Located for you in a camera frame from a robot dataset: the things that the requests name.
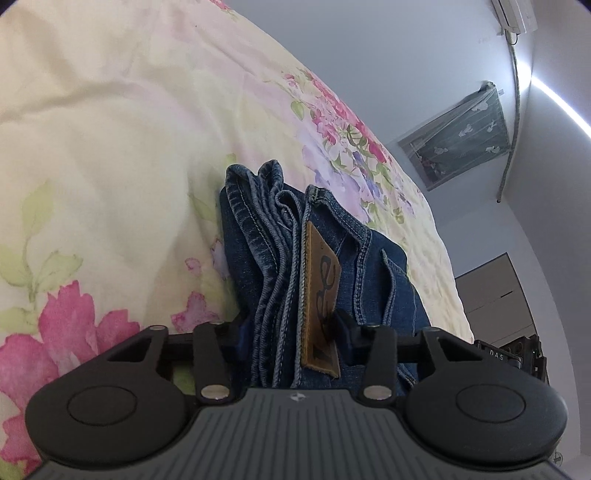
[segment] cabinet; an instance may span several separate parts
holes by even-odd
[[[456,286],[475,339],[502,346],[536,333],[508,254],[458,277]]]

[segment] ribbed gray surface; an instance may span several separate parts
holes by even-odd
[[[468,471],[423,451],[391,411],[364,407],[346,391],[300,394],[304,397],[294,390],[252,389],[235,405],[204,409],[182,440],[143,463],[98,472],[47,463],[30,479],[567,478],[549,463],[519,472]]]

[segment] blue denim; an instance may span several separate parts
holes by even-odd
[[[226,257],[238,302],[248,312],[253,386],[348,388],[361,386],[364,368],[340,360],[341,376],[302,367],[303,278],[306,223],[311,221],[337,255],[341,276],[336,307],[359,325],[388,325],[399,335],[429,326],[407,275],[404,251],[361,224],[327,189],[305,193],[283,182],[281,166],[265,163],[255,175],[232,165],[220,193]],[[416,383],[413,364],[399,364],[398,393]]]

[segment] brown leather label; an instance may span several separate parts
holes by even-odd
[[[306,232],[301,364],[339,378],[339,356],[335,342],[327,335],[326,322],[335,309],[340,263],[310,221]]]

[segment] silver screw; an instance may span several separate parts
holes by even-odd
[[[224,385],[208,385],[201,389],[201,396],[208,400],[223,400],[230,396],[230,389]]]
[[[371,385],[363,389],[363,394],[370,400],[386,400],[392,396],[392,390],[383,385]]]

